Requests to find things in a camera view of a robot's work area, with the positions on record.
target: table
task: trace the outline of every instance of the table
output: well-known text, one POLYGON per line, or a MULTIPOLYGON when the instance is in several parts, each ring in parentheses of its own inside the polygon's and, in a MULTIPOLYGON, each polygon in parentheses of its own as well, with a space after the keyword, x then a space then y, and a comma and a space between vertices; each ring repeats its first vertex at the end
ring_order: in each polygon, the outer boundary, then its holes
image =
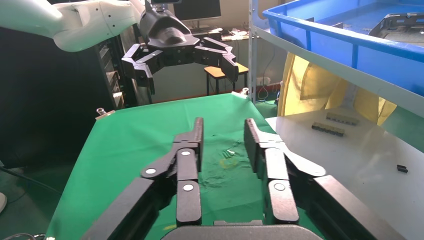
MULTIPOLYGON (((174 135, 204 118, 204 152, 199 174, 204 225, 215 220, 262 219, 261 181, 252 173, 243 143, 244 120, 271 127, 248 99, 220 94, 118 110, 98 120, 79 155, 46 232, 56 240, 79 239, 140 170, 166 154, 174 135), (224 159, 222 152, 236 152, 224 159)), ((176 199, 164 208, 146 239, 175 228, 176 199)), ((298 208, 301 226, 322 236, 298 208)))
MULTIPOLYGON (((244 87, 247 88, 249 68, 241 65, 238 62, 235 64, 238 66, 238 76, 244 75, 244 87)), ((209 96, 209 81, 211 77, 215 79, 215 93, 220 94, 220 80, 226 78, 221 68, 207 66, 204 68, 204 72, 206 73, 206 95, 209 96)), ((236 91, 236 82, 232 83, 232 90, 236 91)))
POLYGON ((272 117, 267 122, 291 151, 324 167, 406 239, 423 239, 424 153, 352 109, 272 117), (327 112, 360 122, 351 126, 329 121, 327 112), (314 122, 342 128, 345 136, 313 130, 314 122), (406 166, 409 172, 397 171, 397 164, 406 166))

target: keyboard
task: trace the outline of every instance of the keyboard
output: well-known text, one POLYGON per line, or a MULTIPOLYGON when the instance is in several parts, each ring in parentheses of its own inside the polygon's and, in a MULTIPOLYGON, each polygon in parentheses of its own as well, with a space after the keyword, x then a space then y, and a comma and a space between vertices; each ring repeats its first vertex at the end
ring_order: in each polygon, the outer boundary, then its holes
POLYGON ((208 27, 201 27, 201 28, 193 28, 191 29, 191 34, 201 34, 201 33, 207 33, 210 31, 213 31, 217 29, 217 27, 208 26, 208 27))

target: floor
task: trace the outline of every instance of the floor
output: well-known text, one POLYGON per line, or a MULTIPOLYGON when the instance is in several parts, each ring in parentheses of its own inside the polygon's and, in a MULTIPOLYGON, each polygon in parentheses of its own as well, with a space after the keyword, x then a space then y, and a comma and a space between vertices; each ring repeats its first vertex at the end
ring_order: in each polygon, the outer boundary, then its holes
MULTIPOLYGON (((275 117, 277 106, 269 96, 267 102, 256 104, 264 118, 275 117)), ((383 124, 388 132, 398 136, 424 152, 424 118, 398 107, 383 124)), ((62 192, 74 164, 60 162, 37 168, 14 169, 62 192)), ((0 239, 16 233, 44 233, 59 202, 60 196, 37 185, 0 171, 0 192, 8 198, 8 204, 0 213, 0 239)))

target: white shelf frame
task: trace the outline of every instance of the white shelf frame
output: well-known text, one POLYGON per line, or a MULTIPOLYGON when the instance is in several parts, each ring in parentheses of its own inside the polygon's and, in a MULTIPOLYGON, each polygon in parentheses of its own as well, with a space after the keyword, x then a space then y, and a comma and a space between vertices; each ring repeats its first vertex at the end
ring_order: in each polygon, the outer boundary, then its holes
POLYGON ((333 61, 319 54, 303 49, 291 42, 271 34, 268 29, 268 20, 258 16, 258 0, 249 0, 249 97, 256 102, 256 76, 258 59, 258 38, 293 53, 309 62, 312 62, 335 75, 349 81, 356 86, 375 93, 382 98, 424 118, 424 97, 402 87, 387 82, 381 78, 369 75, 339 62, 333 61))

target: robotic arm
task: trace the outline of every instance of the robotic arm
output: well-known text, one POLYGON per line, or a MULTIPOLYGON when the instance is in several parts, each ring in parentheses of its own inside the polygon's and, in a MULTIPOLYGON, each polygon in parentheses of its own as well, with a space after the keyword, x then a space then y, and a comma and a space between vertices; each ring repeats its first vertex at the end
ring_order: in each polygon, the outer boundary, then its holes
POLYGON ((87 0, 51 5, 47 0, 2 0, 0 27, 52 38, 67 52, 87 49, 138 23, 140 0, 87 0))
POLYGON ((137 23, 145 43, 134 44, 122 61, 125 75, 152 94, 152 75, 167 66, 214 66, 230 81, 237 81, 239 67, 231 46, 193 37, 170 11, 151 6, 179 2, 86 0, 51 5, 47 0, 0 0, 0 27, 52 38, 60 49, 78 52, 137 23))

